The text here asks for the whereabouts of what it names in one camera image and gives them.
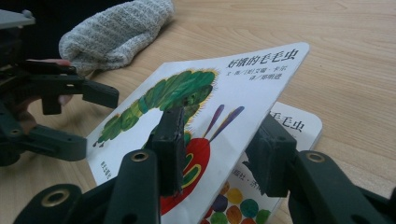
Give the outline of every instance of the person's hand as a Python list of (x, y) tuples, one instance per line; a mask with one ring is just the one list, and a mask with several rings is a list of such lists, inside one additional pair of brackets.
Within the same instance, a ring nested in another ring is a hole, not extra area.
[[(30, 60), (30, 61), (40, 61), (40, 62), (48, 62), (48, 63), (57, 63), (59, 65), (69, 66), (70, 62), (62, 59), (47, 59), (47, 60)], [(73, 95), (61, 95), (59, 96), (58, 102), (60, 105), (66, 105), (71, 99)], [(35, 118), (28, 112), (29, 104), (33, 101), (40, 99), (39, 96), (32, 96), (19, 105), (16, 105), (10, 108), (11, 113), (15, 116), (15, 118), (20, 122), (20, 125), (23, 128), (23, 132), (28, 134), (30, 130), (32, 130), (37, 123), (35, 122)]]

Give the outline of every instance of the gray knit fabric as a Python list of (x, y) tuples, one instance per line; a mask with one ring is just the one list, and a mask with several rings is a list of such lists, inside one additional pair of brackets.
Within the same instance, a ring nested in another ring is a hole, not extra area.
[(172, 0), (134, 0), (111, 7), (65, 34), (59, 43), (61, 57), (80, 75), (123, 67), (154, 41), (173, 14)]

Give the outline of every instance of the table surface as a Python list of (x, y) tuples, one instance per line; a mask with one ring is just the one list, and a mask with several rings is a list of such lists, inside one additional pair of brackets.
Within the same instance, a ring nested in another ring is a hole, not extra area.
[[(279, 98), (319, 116), (317, 151), (331, 156), (356, 185), (389, 197), (396, 186), (396, 2), (391, 0), (175, 0), (176, 15), (122, 69), (90, 77), (120, 91), (120, 102), (162, 63), (198, 60), (295, 42), (310, 53)], [(62, 115), (38, 123), (87, 136), (111, 109), (75, 96)], [(86, 161), (26, 152), (0, 168), (0, 223), (11, 223), (42, 189), (95, 187)], [(286, 201), (270, 221), (291, 223)]]

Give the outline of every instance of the children's book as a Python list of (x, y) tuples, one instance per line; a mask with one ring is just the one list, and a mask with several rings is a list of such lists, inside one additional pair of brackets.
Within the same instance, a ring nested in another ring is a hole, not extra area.
[[(270, 116), (297, 140), (298, 151), (312, 150), (320, 138), (322, 123), (314, 114), (276, 102)], [(271, 218), (282, 200), (262, 195), (246, 161), (243, 153), (201, 224), (263, 224)]]
[(308, 51), (295, 43), (164, 63), (87, 137), (96, 183), (115, 177), (123, 156), (144, 147), (164, 110), (183, 106), (183, 191), (161, 198), (162, 223), (199, 223)]

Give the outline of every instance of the caterpillar illustration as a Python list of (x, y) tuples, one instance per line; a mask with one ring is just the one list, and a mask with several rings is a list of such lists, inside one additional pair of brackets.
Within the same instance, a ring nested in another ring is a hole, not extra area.
[(110, 119), (93, 146), (100, 144), (99, 147), (102, 147), (105, 141), (113, 140), (131, 129), (152, 108), (164, 111), (184, 106), (184, 121), (187, 123), (199, 110), (200, 103), (212, 92), (216, 75), (214, 71), (188, 70), (159, 81), (121, 114)]
[(223, 131), (245, 108), (239, 106), (233, 110), (226, 119), (220, 124), (210, 139), (205, 136), (212, 129), (224, 109), (224, 105), (220, 105), (216, 110), (206, 132), (201, 138), (193, 138), (187, 144), (186, 148), (186, 166), (183, 170), (183, 192), (173, 197), (161, 197), (161, 213), (162, 215), (169, 212), (172, 208), (182, 202), (195, 189), (199, 180), (205, 172), (210, 159), (210, 142), (213, 141), (221, 131)]

